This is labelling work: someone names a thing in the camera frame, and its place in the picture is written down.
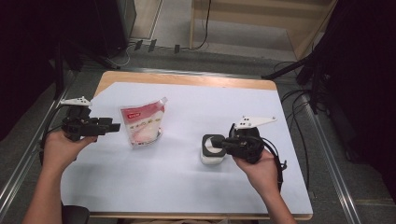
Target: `person's left arm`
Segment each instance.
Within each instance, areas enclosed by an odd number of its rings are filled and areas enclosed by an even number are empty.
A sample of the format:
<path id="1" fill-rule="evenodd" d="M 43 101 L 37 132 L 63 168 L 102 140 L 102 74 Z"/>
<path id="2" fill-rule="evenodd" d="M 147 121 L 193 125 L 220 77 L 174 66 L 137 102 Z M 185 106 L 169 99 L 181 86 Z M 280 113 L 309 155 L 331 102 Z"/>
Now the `person's left arm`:
<path id="1" fill-rule="evenodd" d="M 35 193 L 22 223 L 62 223 L 61 178 L 78 153 L 97 137 L 72 142 L 64 132 L 50 133 L 44 148 L 44 161 Z"/>

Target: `hand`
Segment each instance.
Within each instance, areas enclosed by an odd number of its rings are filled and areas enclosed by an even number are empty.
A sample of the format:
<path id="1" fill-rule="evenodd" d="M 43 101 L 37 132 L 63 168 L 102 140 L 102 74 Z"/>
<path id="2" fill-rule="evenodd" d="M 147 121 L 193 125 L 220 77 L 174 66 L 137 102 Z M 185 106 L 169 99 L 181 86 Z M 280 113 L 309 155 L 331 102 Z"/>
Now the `hand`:
<path id="1" fill-rule="evenodd" d="M 267 150 L 262 151 L 261 158 L 254 164 L 233 157 L 236 164 L 247 174 L 247 179 L 261 196 L 279 192 L 277 186 L 277 169 L 274 156 Z"/>
<path id="2" fill-rule="evenodd" d="M 97 136 L 85 137 L 73 142 L 65 137 L 63 131 L 50 133 L 44 146 L 43 170 L 61 175 L 66 167 L 76 159 L 78 153 L 96 139 Z"/>

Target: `person's right arm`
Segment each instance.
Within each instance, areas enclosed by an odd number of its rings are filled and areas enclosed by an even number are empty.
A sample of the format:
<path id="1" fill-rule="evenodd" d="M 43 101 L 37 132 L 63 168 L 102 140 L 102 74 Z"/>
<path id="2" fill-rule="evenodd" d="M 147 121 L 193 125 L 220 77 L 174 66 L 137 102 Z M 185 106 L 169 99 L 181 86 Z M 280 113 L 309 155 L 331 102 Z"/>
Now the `person's right arm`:
<path id="1" fill-rule="evenodd" d="M 255 164 L 250 164 L 236 157 L 233 157 L 233 159 L 239 168 L 247 174 L 250 184 L 262 197 L 274 223 L 296 223 L 277 186 L 274 156 L 267 150 L 263 150 L 262 157 Z"/>

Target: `white tabletop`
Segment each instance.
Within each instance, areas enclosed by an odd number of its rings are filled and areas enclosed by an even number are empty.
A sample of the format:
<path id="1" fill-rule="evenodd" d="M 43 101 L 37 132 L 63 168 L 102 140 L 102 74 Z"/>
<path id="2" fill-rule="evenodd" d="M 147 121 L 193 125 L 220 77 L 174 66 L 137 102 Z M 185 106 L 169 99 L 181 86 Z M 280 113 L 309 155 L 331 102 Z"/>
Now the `white tabletop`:
<path id="1" fill-rule="evenodd" d="M 163 136 L 132 148 L 120 107 L 167 97 Z M 224 136 L 243 116 L 276 117 L 259 127 L 288 161 L 281 194 L 297 217 L 313 214 L 277 91 L 203 86 L 114 83 L 92 99 L 91 117 L 111 117 L 118 133 L 100 136 L 64 173 L 64 204 L 87 207 L 93 215 L 268 217 L 246 175 L 226 155 L 218 165 L 200 160 L 202 137 Z"/>

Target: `white plastic mount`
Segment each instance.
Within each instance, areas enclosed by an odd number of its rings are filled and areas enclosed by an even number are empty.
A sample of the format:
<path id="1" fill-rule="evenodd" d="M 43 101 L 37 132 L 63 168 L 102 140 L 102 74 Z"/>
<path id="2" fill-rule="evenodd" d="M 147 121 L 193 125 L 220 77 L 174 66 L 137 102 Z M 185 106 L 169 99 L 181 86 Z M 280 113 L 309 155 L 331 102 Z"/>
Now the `white plastic mount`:
<path id="1" fill-rule="evenodd" d="M 92 105 L 92 103 L 85 99 L 84 96 L 81 96 L 76 99 L 61 100 L 61 105 Z"/>
<path id="2" fill-rule="evenodd" d="M 263 124 L 275 122 L 276 118 L 243 117 L 235 124 L 235 129 L 250 129 Z"/>

